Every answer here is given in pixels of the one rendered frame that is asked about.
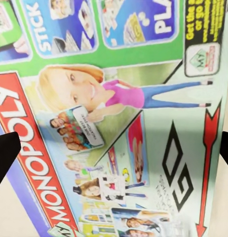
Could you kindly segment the board game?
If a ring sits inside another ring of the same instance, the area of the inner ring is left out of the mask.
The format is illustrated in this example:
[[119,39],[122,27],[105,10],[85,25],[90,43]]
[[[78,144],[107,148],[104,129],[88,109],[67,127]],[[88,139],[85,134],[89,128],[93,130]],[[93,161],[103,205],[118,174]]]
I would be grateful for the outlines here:
[[228,0],[0,0],[0,135],[39,237],[208,237]]

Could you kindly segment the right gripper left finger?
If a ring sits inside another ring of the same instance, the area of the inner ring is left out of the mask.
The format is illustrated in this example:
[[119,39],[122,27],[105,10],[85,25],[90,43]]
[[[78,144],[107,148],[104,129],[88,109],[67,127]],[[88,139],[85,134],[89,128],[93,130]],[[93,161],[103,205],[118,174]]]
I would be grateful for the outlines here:
[[16,131],[0,135],[0,184],[20,151],[21,143]]

